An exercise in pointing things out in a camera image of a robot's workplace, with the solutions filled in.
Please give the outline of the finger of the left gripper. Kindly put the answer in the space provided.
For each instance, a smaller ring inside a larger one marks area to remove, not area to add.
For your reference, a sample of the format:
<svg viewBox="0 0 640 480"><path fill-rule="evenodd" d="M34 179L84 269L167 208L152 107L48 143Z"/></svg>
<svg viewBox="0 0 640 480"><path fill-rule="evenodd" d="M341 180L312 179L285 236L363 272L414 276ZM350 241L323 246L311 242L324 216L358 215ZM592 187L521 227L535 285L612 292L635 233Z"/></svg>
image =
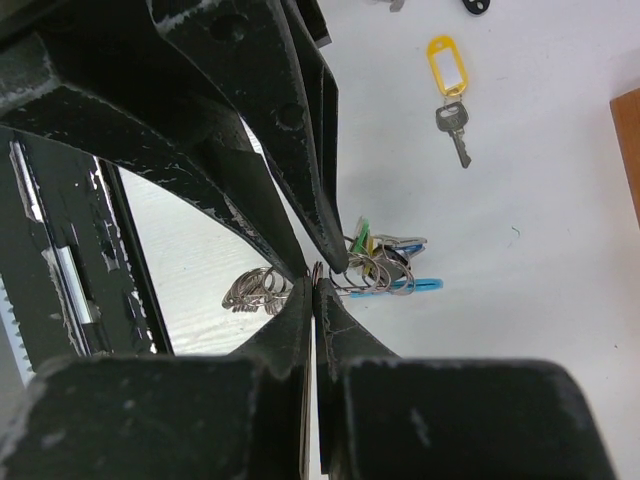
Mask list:
<svg viewBox="0 0 640 480"><path fill-rule="evenodd" d="M298 1L150 1L158 35L220 92L334 272L348 254L336 202L336 82Z"/></svg>
<svg viewBox="0 0 640 480"><path fill-rule="evenodd" d="M237 234L288 278L307 266L238 114L198 95L102 96L50 84L3 90L1 123L114 163Z"/></svg>

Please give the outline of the metal key organiser disc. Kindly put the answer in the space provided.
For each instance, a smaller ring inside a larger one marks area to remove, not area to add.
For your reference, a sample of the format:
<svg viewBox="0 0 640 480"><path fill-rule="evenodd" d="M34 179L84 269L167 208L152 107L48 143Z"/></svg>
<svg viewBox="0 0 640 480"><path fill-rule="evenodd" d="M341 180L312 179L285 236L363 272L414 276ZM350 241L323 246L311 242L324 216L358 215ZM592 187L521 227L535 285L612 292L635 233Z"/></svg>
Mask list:
<svg viewBox="0 0 640 480"><path fill-rule="evenodd" d="M368 355L392 356L394 353L378 341L344 309L341 300L381 295L407 296L416 292L441 289L444 283L436 278L417 278L411 270L411 260L421 254L427 240L423 237L373 235L369 221L362 217L349 243L350 270L361 273L356 283L345 278L344 284L323 277L323 264L314 265L311 275L289 283L273 267L259 267L239 276L231 285L222 306L233 312L255 312L263 308L271 319L247 341L237 347L234 355L251 355L264 359L273 369L302 375L302 384L291 408L300 422L296 445L300 448L301 474L306 474L309 445L309 375L311 371L311 335L320 333L325 322L344 320L358 330L358 340Z"/></svg>

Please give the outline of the red tag key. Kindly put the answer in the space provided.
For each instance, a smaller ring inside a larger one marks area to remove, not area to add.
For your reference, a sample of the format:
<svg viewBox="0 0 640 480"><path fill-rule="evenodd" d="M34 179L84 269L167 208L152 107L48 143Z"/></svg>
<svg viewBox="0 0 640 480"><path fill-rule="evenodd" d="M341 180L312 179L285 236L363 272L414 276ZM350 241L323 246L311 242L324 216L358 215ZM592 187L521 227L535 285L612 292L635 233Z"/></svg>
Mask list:
<svg viewBox="0 0 640 480"><path fill-rule="evenodd" d="M389 11L396 13L402 10L405 4L405 0L371 0L372 3L384 3L389 6Z"/></svg>

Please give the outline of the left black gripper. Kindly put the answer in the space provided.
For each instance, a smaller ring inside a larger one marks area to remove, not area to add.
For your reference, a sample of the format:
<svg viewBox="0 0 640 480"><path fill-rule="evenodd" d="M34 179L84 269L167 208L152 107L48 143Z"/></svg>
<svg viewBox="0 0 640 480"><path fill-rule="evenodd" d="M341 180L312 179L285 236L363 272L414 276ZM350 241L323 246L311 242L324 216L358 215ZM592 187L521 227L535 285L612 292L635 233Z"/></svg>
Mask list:
<svg viewBox="0 0 640 480"><path fill-rule="evenodd" d="M154 130L226 107L255 130L330 126L330 41L315 1L5 1L1 46Z"/></svg>

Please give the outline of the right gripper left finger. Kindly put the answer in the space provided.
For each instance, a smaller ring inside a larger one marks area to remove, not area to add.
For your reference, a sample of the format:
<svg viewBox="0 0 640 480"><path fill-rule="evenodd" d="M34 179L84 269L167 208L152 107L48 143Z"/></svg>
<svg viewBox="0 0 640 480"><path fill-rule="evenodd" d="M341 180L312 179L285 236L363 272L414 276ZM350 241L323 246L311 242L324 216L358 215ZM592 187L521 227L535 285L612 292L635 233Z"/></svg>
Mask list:
<svg viewBox="0 0 640 480"><path fill-rule="evenodd" d="M249 479L306 479L309 465L312 285L294 283L280 313L233 350L261 365L251 418Z"/></svg>

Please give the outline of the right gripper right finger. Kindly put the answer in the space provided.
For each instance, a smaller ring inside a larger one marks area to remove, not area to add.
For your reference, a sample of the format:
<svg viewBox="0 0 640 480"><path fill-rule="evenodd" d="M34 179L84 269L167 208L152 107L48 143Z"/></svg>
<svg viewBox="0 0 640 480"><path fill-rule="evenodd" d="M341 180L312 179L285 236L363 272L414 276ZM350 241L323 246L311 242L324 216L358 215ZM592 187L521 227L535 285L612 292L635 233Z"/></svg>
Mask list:
<svg viewBox="0 0 640 480"><path fill-rule="evenodd" d="M359 357L394 357L396 353L346 310L327 278L318 280L313 287L313 314L321 472L338 479L342 464L340 441L345 437L339 431L344 413L342 369Z"/></svg>

